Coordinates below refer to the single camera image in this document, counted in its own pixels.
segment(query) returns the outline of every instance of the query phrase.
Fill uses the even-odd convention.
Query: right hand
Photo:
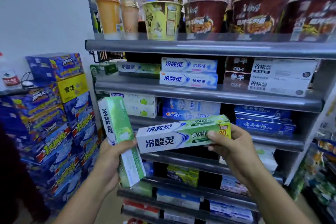
[[[215,131],[209,131],[208,137],[213,141],[208,150],[222,156],[233,175],[245,186],[250,185],[258,177],[258,172],[265,169],[246,130],[231,124],[232,139]]]

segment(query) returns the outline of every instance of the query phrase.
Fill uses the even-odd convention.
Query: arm
[[[312,224],[292,198],[264,167],[251,135],[231,125],[232,139],[214,131],[208,137],[214,142],[208,149],[221,155],[233,175],[248,188],[267,224]]]
[[[104,198],[119,182],[119,156],[136,144],[129,140],[110,146],[104,140],[94,169],[53,224],[93,224]]]

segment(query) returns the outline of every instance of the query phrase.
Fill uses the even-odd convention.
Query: white wall
[[[88,0],[0,0],[0,21],[0,52],[19,77],[29,71],[27,55],[80,53],[95,98],[89,67],[93,59],[84,47],[86,39],[94,39]]]

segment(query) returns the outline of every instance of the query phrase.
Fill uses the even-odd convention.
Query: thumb
[[[126,141],[122,141],[118,144],[116,144],[115,146],[111,147],[111,151],[115,154],[115,155],[121,155],[123,154],[125,151],[132,149],[134,146],[137,145],[137,140],[133,139],[133,140],[126,140]]]
[[[223,136],[218,132],[210,130],[207,135],[215,144],[225,146],[229,150],[231,150],[234,147],[234,141],[232,139]]]

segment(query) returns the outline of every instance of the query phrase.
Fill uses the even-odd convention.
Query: hand
[[[125,151],[137,145],[137,140],[127,140],[111,146],[105,139],[100,146],[97,161],[90,174],[103,195],[110,193],[119,182],[117,168],[119,157]]]
[[[231,124],[232,139],[215,131],[209,131],[208,137],[214,142],[208,150],[221,155],[233,175],[245,186],[250,185],[258,172],[266,169],[254,148],[251,135],[244,129]]]

